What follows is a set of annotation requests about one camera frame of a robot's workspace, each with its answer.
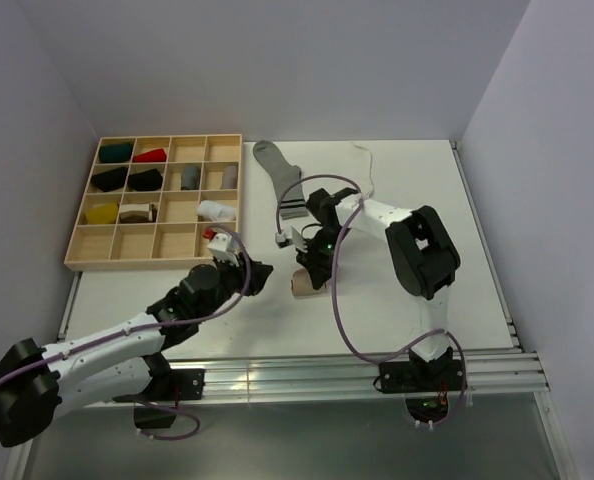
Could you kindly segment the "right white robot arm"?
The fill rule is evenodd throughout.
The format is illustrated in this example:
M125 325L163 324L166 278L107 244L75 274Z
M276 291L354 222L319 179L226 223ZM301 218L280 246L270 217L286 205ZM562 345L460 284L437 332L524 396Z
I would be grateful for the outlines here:
M343 342L356 357L368 359L345 332L337 296L341 243L355 229L387 245L396 279L418 303L419 313L413 323L421 329L420 338L387 359L407 352L414 361L409 368L412 383L423 390L434 388L444 377L444 366L453 360L447 331L448 297L461 266L457 248L437 211L430 206L397 208L365 199L352 188L335 194L319 189L310 195L306 208L317 220L319 230L306 238L292 229L290 240L297 263L308 273L312 287L330 286L333 316Z

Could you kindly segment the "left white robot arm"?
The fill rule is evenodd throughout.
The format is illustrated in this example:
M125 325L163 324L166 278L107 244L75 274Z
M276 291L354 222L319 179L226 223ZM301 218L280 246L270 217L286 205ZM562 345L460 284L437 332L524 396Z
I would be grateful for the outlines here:
M44 346L31 338L15 343L0 360L0 444L23 444L53 420L93 403L164 397L172 374L163 351L241 298L259 294L272 272L258 261L199 265L162 299L114 328Z

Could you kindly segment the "beige red reindeer sock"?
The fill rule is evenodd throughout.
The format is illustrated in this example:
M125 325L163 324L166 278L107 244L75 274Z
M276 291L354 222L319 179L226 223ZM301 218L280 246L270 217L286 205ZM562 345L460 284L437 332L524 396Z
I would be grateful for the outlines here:
M301 268L296 270L291 277L291 293L294 298L302 299L326 294L328 286L324 283L321 287L315 288L308 272Z

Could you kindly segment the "white striped sock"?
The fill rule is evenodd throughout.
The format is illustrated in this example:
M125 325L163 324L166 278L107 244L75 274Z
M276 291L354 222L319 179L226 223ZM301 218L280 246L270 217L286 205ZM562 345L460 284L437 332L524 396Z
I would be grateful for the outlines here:
M213 200L202 200L197 206L197 215L205 221L229 222L237 219L237 209Z

